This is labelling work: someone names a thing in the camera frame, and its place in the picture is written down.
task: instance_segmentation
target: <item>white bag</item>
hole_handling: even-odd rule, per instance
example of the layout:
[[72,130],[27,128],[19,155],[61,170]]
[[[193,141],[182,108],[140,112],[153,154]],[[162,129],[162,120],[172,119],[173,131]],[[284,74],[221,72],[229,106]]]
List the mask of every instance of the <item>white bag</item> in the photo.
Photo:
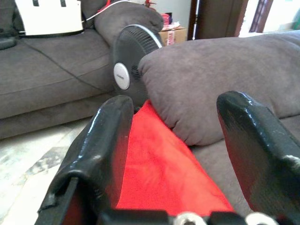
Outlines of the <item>white bag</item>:
[[25,35],[62,34],[83,30],[78,0],[15,0]]

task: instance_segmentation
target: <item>fan grille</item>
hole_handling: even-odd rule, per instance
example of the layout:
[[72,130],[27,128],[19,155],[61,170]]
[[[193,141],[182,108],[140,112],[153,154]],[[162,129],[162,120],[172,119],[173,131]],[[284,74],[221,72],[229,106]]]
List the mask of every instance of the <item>fan grille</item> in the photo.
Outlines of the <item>fan grille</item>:
[[138,71],[142,57],[158,49],[159,46],[151,35],[138,26],[124,28],[113,48],[114,65],[123,63],[130,74],[130,85],[127,90],[117,90],[120,94],[128,95],[137,106],[141,106],[148,98],[146,88]]

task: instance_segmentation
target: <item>gray upholstery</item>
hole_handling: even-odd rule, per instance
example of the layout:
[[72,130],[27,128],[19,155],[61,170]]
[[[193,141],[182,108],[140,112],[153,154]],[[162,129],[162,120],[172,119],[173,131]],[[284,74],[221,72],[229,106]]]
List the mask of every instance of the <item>gray upholstery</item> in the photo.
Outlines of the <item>gray upholstery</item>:
[[[76,80],[25,43],[101,90]],[[0,51],[0,119],[112,91],[108,64],[109,48],[95,30],[70,37],[22,39]]]
[[[106,2],[81,0],[82,12],[88,18]],[[101,35],[107,30],[116,37],[127,22],[154,29],[153,23],[161,20],[146,7],[125,4],[134,10],[124,11],[118,3],[100,14],[105,21],[101,34],[86,29],[68,37],[22,38],[15,47],[0,51],[0,138],[91,116],[108,93],[114,94],[110,46]],[[9,31],[14,7],[14,0],[1,1],[0,28]],[[23,30],[20,17],[14,26]]]
[[[282,119],[283,125],[300,140],[300,115]],[[191,148],[207,174],[223,191],[233,208],[245,216],[251,212],[227,154],[225,141],[204,147]]]
[[12,30],[11,21],[13,18],[14,10],[15,10],[15,1],[14,0],[1,0],[1,3],[0,3],[0,28],[6,32]]
[[[81,10],[85,16],[85,19],[88,19],[92,15],[96,14],[99,9],[106,5],[107,0],[80,0],[81,1]],[[87,21],[87,27],[91,26],[94,23],[94,19]]]
[[95,18],[96,30],[109,45],[113,44],[124,27],[136,23],[153,32],[160,32],[164,25],[163,18],[159,13],[131,2],[120,2]]
[[87,97],[0,119],[0,139],[93,116],[113,94]]
[[222,138],[216,99],[242,91],[278,117],[300,114],[300,31],[248,38],[188,41],[140,62],[149,98],[187,145]]

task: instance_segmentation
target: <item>power cord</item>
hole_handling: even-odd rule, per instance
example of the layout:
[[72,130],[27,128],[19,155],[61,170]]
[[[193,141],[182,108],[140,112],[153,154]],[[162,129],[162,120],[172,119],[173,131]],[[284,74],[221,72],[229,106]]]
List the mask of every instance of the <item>power cord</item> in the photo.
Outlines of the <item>power cord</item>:
[[61,68],[63,71],[65,71],[66,73],[68,73],[69,75],[71,75],[72,77],[74,77],[76,80],[78,80],[78,81],[80,81],[80,82],[82,82],[82,83],[84,83],[84,84],[86,84],[86,85],[88,85],[88,86],[90,86],[90,87],[92,87],[92,88],[95,88],[95,89],[97,89],[97,90],[99,90],[99,91],[101,91],[101,92],[103,92],[103,93],[106,93],[106,91],[104,91],[103,89],[101,89],[101,88],[99,88],[99,87],[97,87],[97,86],[95,86],[95,85],[93,85],[93,84],[91,84],[91,83],[88,83],[88,82],[84,81],[83,79],[77,77],[75,74],[71,73],[70,71],[68,71],[67,69],[65,69],[64,67],[62,67],[59,63],[57,63],[57,62],[56,62],[54,59],[52,59],[49,55],[43,53],[41,50],[39,50],[39,49],[37,49],[37,48],[35,48],[35,47],[33,47],[33,46],[27,44],[26,42],[24,42],[24,41],[21,40],[21,39],[20,39],[19,41],[23,42],[26,46],[28,46],[28,47],[31,48],[32,50],[34,50],[34,51],[36,51],[36,52],[42,54],[43,56],[45,56],[47,59],[49,59],[51,62],[53,62],[56,66],[58,66],[58,67]]
[[125,1],[130,2],[130,0],[121,0],[121,1],[114,2],[114,3],[112,3],[112,4],[108,5],[108,6],[104,6],[104,8],[101,9],[99,12],[97,12],[96,14],[94,14],[94,15],[92,15],[91,17],[87,18],[86,21],[91,20],[91,19],[94,18],[95,16],[97,16],[97,15],[99,15],[100,13],[104,12],[105,10],[107,10],[109,7],[114,6],[115,4],[118,4],[118,3],[121,3],[121,2],[125,2]]

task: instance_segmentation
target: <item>red cloth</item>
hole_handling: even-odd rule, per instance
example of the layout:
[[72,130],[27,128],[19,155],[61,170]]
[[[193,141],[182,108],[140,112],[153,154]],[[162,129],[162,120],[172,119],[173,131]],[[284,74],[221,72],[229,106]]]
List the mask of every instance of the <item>red cloth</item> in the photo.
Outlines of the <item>red cloth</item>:
[[190,149],[147,101],[134,115],[118,209],[233,211]]

